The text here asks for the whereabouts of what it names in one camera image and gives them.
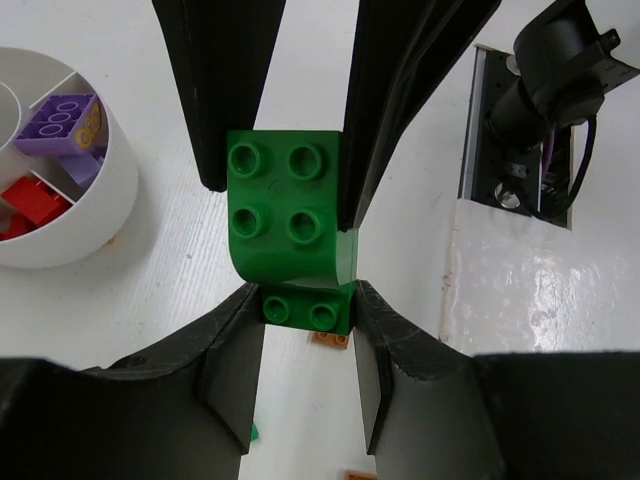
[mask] small green piece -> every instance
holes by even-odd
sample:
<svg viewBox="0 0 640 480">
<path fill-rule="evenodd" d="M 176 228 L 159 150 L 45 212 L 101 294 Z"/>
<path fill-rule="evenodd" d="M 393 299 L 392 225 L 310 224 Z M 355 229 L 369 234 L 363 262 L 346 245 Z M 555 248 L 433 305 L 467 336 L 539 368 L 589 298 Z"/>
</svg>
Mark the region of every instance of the small green piece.
<svg viewBox="0 0 640 480">
<path fill-rule="evenodd" d="M 340 132 L 228 135 L 229 248 L 266 323 L 348 335 L 358 232 L 338 230 Z"/>
<path fill-rule="evenodd" d="M 258 432 L 258 427 L 256 427 L 255 423 L 253 423 L 251 424 L 251 441 L 254 442 L 259 438 L 260 438 L 260 432 Z"/>
</svg>

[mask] purple cable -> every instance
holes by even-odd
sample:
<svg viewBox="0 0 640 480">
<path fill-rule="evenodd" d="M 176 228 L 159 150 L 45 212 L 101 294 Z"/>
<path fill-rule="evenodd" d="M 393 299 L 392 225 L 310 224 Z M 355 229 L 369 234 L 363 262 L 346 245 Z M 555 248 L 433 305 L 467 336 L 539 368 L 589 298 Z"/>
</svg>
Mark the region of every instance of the purple cable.
<svg viewBox="0 0 640 480">
<path fill-rule="evenodd" d="M 556 144 L 556 131 L 552 130 L 547 139 L 545 140 L 542 148 L 542 172 L 540 179 L 544 180 L 549 173 L 549 167 L 551 166 L 551 160 L 553 160 L 553 149 Z"/>
</svg>

